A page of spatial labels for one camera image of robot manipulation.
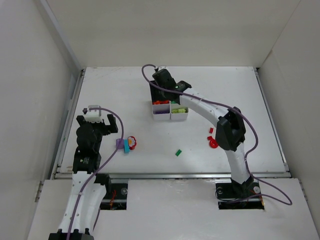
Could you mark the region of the purple lego stack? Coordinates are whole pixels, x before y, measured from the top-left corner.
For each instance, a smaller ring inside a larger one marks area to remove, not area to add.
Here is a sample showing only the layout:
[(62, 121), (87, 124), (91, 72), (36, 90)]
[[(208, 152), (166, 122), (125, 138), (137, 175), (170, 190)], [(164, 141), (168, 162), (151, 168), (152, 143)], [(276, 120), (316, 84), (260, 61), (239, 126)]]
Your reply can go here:
[(153, 112), (153, 114), (155, 115), (162, 115), (162, 114), (169, 114), (169, 113), (170, 113), (169, 110), (158, 110)]

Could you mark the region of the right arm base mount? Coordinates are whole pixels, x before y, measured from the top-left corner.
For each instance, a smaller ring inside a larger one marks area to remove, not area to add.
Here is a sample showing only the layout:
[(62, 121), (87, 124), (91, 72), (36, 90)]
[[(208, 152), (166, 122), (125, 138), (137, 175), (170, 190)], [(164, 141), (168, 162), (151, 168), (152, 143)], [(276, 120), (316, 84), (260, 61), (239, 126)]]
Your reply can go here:
[(231, 182), (217, 182), (215, 197), (218, 200), (219, 210), (264, 210), (261, 188), (254, 181), (244, 191), (236, 190)]

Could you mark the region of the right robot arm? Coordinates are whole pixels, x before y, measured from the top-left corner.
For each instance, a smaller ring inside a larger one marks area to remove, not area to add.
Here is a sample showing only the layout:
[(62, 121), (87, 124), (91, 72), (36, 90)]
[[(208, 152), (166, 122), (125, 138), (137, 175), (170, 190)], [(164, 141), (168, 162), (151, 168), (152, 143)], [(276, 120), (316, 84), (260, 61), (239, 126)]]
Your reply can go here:
[(175, 82), (166, 68), (156, 68), (152, 75), (162, 96), (204, 117), (215, 127), (215, 140), (227, 156), (231, 170), (233, 188), (243, 192), (251, 184), (252, 178), (245, 163), (244, 141), (246, 128), (241, 116), (222, 107), (205, 102), (201, 95), (192, 86), (185, 82)]

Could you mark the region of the light green lego brick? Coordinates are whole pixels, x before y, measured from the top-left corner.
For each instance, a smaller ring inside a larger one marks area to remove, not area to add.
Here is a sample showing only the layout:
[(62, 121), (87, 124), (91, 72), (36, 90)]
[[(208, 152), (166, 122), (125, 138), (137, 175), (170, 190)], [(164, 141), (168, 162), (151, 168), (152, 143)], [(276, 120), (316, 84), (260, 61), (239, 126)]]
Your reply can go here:
[(173, 109), (173, 110), (171, 111), (171, 113), (172, 113), (172, 114), (178, 114), (178, 113), (179, 113), (179, 109)]
[(188, 110), (186, 108), (179, 108), (179, 114), (185, 114)]

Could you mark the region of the orange round lego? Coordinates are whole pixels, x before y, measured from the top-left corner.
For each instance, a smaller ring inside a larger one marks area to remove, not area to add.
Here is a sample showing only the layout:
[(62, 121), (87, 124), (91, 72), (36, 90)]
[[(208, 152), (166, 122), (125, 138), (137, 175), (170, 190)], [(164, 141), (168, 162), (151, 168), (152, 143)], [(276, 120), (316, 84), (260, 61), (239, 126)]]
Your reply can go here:
[(162, 105), (162, 104), (164, 104), (164, 102), (160, 101), (160, 100), (157, 100), (157, 101), (154, 101), (152, 104), (153, 105)]

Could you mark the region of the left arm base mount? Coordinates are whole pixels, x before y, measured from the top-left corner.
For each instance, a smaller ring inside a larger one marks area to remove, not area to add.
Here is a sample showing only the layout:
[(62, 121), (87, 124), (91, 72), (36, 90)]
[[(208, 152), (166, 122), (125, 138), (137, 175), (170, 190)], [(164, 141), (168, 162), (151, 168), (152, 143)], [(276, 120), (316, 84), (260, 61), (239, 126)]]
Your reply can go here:
[(100, 203), (100, 209), (118, 211), (127, 209), (128, 181), (112, 179), (108, 174), (98, 174), (95, 183), (106, 189), (106, 194)]

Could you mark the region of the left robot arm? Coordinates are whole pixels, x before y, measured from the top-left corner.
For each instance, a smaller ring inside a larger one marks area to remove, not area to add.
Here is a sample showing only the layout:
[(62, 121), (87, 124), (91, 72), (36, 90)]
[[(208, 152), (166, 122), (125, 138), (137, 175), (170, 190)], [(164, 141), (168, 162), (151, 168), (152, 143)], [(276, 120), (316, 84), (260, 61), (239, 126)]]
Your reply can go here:
[(72, 186), (67, 206), (57, 232), (50, 240), (92, 240), (100, 205), (110, 185), (108, 174), (97, 171), (101, 163), (100, 147), (104, 136), (118, 132), (116, 117), (107, 114), (108, 124), (101, 111), (89, 110), (77, 116), (77, 147), (72, 165)]

